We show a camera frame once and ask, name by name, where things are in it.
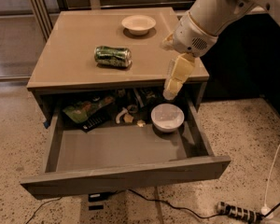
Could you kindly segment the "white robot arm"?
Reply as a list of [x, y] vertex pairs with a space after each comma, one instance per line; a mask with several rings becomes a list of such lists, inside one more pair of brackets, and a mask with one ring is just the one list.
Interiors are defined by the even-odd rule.
[[161, 42], [179, 53], [169, 65], [163, 97], [176, 98], [195, 67], [195, 59], [212, 48], [222, 31], [254, 7], [261, 7], [280, 27], [280, 0], [196, 0], [174, 30]]

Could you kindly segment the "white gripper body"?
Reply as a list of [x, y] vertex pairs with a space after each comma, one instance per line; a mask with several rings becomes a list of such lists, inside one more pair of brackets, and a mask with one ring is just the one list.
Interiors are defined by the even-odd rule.
[[203, 31], [190, 14], [184, 15], [173, 31], [173, 48], [179, 53], [202, 57], [217, 42], [217, 36]]

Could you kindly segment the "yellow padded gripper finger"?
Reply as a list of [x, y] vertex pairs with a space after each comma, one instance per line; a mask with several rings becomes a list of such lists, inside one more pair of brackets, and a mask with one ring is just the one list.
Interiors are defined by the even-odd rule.
[[195, 58], [192, 54], [183, 53], [170, 61], [168, 76], [165, 79], [163, 97], [172, 101], [180, 92], [183, 84], [195, 68]]
[[173, 50], [174, 45], [173, 45], [173, 34], [168, 34], [162, 42], [161, 42], [161, 48], [164, 50]]

